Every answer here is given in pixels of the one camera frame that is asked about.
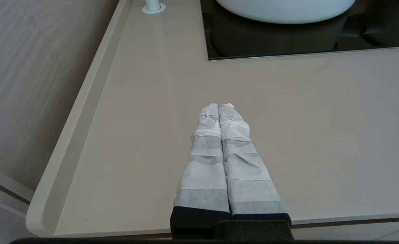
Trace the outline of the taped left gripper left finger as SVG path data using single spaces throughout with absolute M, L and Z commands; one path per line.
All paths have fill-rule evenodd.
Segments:
M 217 104 L 201 110 L 191 141 L 173 202 L 171 234 L 173 239 L 212 239 L 214 227 L 230 219 Z

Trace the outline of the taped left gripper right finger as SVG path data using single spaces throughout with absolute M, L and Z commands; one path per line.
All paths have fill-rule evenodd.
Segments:
M 250 137 L 250 127 L 232 104 L 219 107 L 231 218 L 279 220 L 291 218 L 274 186 L 268 169 Z

